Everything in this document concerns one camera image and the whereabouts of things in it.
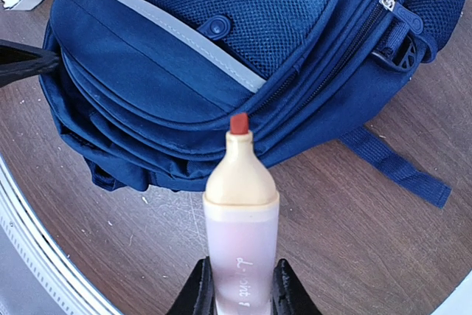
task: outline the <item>plastic buckle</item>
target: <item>plastic buckle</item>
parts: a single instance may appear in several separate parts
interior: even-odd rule
[[[382,65],[398,72],[409,72],[417,63],[417,48],[410,36],[406,36],[393,59],[387,58],[376,49],[374,49],[371,54]]]

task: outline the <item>navy blue backpack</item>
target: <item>navy blue backpack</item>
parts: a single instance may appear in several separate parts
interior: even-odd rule
[[[268,166],[340,139],[432,204],[451,189],[363,124],[431,62],[465,0],[54,0],[41,85],[95,184],[202,191],[229,117]]]

